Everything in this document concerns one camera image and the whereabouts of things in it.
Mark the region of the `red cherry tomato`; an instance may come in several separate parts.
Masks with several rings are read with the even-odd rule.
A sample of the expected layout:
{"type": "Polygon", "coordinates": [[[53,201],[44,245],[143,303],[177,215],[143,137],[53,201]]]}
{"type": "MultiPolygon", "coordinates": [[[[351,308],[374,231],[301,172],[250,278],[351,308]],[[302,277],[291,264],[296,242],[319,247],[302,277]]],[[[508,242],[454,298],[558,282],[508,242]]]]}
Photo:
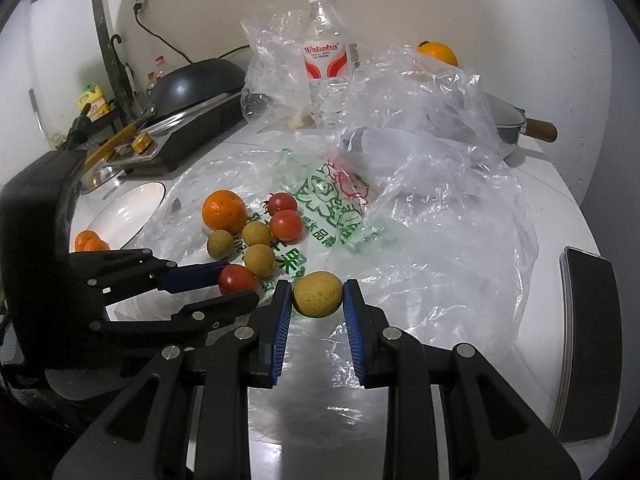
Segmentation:
{"type": "Polygon", "coordinates": [[[281,242],[295,242],[303,232],[302,218],[297,211],[280,210],[270,219],[269,229],[281,242]]]}
{"type": "Polygon", "coordinates": [[[218,288],[221,295],[231,295],[243,290],[258,292],[258,283],[254,274],[245,266],[227,264],[219,274],[218,288]]]}
{"type": "Polygon", "coordinates": [[[297,210],[296,199],[285,192],[272,194],[265,202],[265,208],[270,216],[284,210],[297,210]]]}

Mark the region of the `yellow green longan fruit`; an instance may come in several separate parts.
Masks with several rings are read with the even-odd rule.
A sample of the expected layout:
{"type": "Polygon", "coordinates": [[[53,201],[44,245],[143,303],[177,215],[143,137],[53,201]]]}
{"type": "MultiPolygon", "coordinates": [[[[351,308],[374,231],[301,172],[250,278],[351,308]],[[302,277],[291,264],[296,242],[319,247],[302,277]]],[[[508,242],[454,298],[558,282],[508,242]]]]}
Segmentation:
{"type": "Polygon", "coordinates": [[[216,230],[209,235],[206,245],[210,258],[224,260],[234,252],[234,238],[226,230],[216,230]]]}

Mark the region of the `orange mandarin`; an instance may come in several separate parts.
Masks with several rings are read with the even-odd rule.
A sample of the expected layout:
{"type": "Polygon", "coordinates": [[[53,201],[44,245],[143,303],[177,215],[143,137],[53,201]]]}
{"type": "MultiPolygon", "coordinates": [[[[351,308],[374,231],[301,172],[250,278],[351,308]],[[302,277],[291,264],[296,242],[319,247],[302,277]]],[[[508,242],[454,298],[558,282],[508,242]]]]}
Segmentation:
{"type": "Polygon", "coordinates": [[[110,245],[105,240],[93,237],[87,240],[87,243],[82,248],[83,252],[108,252],[111,249],[110,245]]]}
{"type": "Polygon", "coordinates": [[[246,225],[247,210],[242,198],[235,192],[218,190],[206,197],[202,219],[212,231],[224,230],[235,235],[246,225]]]}
{"type": "Polygon", "coordinates": [[[100,240],[100,237],[96,232],[91,230],[85,230],[78,233],[74,241],[74,248],[76,252],[83,252],[85,250],[85,246],[90,242],[90,240],[100,240]]]}

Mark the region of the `orange mandarin front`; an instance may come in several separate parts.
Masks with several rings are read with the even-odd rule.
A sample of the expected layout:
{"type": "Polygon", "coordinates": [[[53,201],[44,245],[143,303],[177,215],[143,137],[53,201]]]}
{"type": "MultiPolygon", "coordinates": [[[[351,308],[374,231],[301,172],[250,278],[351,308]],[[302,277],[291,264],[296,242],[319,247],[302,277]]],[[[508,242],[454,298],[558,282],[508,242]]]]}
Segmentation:
{"type": "Polygon", "coordinates": [[[85,250],[85,246],[90,242],[90,240],[100,240],[100,237],[96,232],[91,230],[85,230],[78,233],[74,241],[74,248],[76,252],[83,252],[85,250]]]}

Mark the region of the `yellow green longan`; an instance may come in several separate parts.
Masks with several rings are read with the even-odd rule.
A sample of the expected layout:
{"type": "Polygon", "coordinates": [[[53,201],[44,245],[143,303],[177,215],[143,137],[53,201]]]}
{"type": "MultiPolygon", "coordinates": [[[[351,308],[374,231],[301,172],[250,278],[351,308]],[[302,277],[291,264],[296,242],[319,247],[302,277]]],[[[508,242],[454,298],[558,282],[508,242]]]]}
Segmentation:
{"type": "Polygon", "coordinates": [[[300,278],[294,285],[294,304],[307,318],[326,318],[343,302],[343,284],[334,274],[317,271],[300,278]]]}
{"type": "Polygon", "coordinates": [[[248,222],[242,229],[242,239],[246,246],[269,245],[271,243],[272,234],[264,222],[252,221],[248,222]]]}
{"type": "Polygon", "coordinates": [[[266,278],[273,274],[276,256],[266,244],[256,244],[247,248],[243,256],[244,266],[255,276],[266,278]]]}

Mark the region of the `white round plate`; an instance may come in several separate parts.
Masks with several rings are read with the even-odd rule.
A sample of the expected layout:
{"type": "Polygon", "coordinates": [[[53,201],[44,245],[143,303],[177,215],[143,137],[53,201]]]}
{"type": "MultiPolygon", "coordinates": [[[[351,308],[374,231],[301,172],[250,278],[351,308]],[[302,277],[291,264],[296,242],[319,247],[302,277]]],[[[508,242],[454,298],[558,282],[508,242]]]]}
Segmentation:
{"type": "Polygon", "coordinates": [[[88,224],[111,249],[122,249],[143,229],[166,195],[160,182],[148,182],[130,188],[111,200],[88,224]]]}

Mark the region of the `black smartphone stack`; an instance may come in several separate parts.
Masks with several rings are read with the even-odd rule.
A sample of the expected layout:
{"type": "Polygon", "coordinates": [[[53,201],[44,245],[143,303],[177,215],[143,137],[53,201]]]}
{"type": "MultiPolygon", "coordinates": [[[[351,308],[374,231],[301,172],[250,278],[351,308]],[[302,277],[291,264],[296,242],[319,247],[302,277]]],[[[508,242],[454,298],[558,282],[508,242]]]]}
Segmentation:
{"type": "Polygon", "coordinates": [[[564,348],[551,431],[563,443],[607,436],[617,415],[623,364],[614,268],[575,247],[560,257],[564,348]]]}

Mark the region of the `printed clear plastic bag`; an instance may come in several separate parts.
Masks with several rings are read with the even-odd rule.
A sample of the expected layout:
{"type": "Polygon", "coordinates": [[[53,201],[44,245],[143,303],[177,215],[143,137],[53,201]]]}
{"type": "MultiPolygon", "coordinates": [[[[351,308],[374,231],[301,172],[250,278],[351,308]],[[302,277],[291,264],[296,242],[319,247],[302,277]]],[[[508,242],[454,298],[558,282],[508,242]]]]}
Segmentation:
{"type": "Polygon", "coordinates": [[[201,208],[218,190],[260,221],[270,194],[294,196],[303,233],[274,248],[278,278],[353,278],[392,324],[439,348],[469,342],[498,362],[513,347],[538,242],[520,182],[494,154],[405,130],[349,131],[345,145],[273,132],[187,169],[132,246],[204,262],[201,208]]]}

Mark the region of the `dark vertical pipe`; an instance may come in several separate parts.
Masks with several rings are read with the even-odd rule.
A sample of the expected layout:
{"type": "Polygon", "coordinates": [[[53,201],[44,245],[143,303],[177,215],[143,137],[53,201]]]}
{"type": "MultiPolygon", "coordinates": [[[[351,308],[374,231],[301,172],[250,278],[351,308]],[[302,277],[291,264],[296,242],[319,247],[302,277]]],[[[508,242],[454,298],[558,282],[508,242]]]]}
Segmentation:
{"type": "Polygon", "coordinates": [[[120,62],[114,44],[120,44],[122,37],[112,32],[110,29],[111,18],[108,15],[107,0],[91,0],[94,24],[96,25],[96,36],[102,55],[103,64],[107,73],[108,82],[111,85],[114,99],[122,109],[128,122],[136,118],[132,109],[131,86],[124,64],[120,62]]]}

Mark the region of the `yellow detergent bottle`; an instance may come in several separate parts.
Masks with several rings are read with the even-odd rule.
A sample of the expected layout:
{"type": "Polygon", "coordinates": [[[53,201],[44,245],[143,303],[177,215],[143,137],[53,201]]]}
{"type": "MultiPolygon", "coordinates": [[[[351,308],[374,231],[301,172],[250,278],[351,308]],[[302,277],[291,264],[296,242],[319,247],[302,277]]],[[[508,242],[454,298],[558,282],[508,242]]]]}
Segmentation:
{"type": "Polygon", "coordinates": [[[86,112],[86,116],[92,122],[111,111],[110,104],[108,104],[105,94],[96,80],[91,81],[82,89],[77,99],[77,106],[81,112],[83,110],[86,112]]]}

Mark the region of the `crumpled clear plastic bag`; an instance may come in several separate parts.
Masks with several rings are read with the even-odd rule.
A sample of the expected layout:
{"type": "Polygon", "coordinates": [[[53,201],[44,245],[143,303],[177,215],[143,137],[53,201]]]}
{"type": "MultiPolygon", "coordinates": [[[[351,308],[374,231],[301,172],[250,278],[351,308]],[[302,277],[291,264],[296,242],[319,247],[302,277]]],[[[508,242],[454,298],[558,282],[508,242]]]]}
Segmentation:
{"type": "Polygon", "coordinates": [[[307,13],[253,6],[241,26],[252,58],[241,106],[259,129],[295,130],[311,123],[311,98],[303,61],[302,29],[307,13]]]}

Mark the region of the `red label sauce bottle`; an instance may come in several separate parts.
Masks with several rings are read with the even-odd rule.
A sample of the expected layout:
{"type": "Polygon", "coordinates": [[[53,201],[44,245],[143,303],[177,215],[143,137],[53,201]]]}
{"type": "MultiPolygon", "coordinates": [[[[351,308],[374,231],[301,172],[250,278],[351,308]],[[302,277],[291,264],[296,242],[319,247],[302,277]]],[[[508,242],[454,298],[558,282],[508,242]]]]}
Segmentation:
{"type": "Polygon", "coordinates": [[[157,84],[164,77],[170,74],[174,70],[174,66],[166,61],[166,58],[163,55],[158,56],[155,59],[155,70],[153,73],[153,82],[157,84]]]}

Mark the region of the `clear water bottle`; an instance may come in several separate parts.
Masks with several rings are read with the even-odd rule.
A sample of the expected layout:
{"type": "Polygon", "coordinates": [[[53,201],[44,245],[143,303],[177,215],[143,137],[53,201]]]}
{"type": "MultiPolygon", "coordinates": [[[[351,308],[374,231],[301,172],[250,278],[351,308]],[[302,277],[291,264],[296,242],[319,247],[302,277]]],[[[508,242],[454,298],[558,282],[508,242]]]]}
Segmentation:
{"type": "Polygon", "coordinates": [[[334,128],[343,114],[343,92],[359,66],[358,44],[338,10],[338,0],[308,0],[302,51],[312,118],[318,128],[334,128]]]}

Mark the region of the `crumpled bag right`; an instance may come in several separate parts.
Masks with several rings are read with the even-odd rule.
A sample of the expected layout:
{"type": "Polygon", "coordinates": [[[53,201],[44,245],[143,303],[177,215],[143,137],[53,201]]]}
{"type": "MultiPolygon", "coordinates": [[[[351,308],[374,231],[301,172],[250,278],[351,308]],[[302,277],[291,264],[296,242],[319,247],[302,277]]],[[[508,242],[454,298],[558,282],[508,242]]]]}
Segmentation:
{"type": "Polygon", "coordinates": [[[503,158],[500,139],[480,75],[393,46],[367,58],[342,96],[340,124],[385,127],[484,148],[503,158]]]}

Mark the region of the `large orange at back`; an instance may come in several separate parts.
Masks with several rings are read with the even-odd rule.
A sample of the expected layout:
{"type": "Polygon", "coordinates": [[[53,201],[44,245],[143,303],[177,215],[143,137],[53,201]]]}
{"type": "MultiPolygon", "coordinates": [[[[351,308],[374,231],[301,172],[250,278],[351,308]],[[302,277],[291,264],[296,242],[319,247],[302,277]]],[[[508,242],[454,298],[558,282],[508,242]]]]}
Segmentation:
{"type": "Polygon", "coordinates": [[[423,54],[428,55],[431,58],[436,58],[440,62],[458,66],[458,59],[454,54],[454,51],[450,49],[450,47],[446,46],[446,44],[441,44],[440,42],[431,42],[431,41],[422,41],[416,50],[423,54]]]}

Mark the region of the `left wall socket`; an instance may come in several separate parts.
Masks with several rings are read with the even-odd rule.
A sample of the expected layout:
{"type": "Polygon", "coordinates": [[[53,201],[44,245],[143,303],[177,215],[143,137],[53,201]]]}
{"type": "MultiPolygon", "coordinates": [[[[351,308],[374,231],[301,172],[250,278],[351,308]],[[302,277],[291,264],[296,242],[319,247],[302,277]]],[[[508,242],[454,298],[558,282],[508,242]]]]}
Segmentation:
{"type": "Polygon", "coordinates": [[[138,15],[143,12],[148,6],[148,0],[136,0],[134,5],[132,6],[132,10],[134,10],[134,14],[138,15]]]}

